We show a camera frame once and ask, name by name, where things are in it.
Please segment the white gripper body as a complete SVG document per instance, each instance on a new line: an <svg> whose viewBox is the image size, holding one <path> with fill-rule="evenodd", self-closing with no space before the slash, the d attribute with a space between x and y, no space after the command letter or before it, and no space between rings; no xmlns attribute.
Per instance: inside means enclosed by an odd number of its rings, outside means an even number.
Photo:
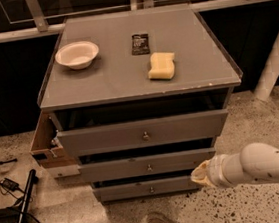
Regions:
<svg viewBox="0 0 279 223"><path fill-rule="evenodd" d="M211 183L220 188L232 188L235 183L231 182L228 177L225 176L226 166L230 161L230 156L226 154L216 155L210 159L207 166L207 177Z"/></svg>

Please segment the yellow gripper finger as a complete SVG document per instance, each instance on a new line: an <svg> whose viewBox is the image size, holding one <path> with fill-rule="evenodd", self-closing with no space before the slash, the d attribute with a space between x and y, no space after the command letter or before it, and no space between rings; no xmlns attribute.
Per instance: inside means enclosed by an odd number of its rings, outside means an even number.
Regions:
<svg viewBox="0 0 279 223"><path fill-rule="evenodd" d="M211 186L212 183L210 179L207 177L207 166L209 165L210 161L205 160L202 164L198 165L190 175L190 179L194 183L198 183L201 186Z"/></svg>

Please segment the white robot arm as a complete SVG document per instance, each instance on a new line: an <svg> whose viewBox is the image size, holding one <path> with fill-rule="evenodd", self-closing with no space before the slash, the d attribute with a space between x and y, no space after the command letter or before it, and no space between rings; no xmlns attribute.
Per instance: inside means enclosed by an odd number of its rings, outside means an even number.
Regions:
<svg viewBox="0 0 279 223"><path fill-rule="evenodd" d="M248 144L238 154L221 154L205 160L190 179L201 186L232 188L241 184L279 183L279 149L268 144Z"/></svg>

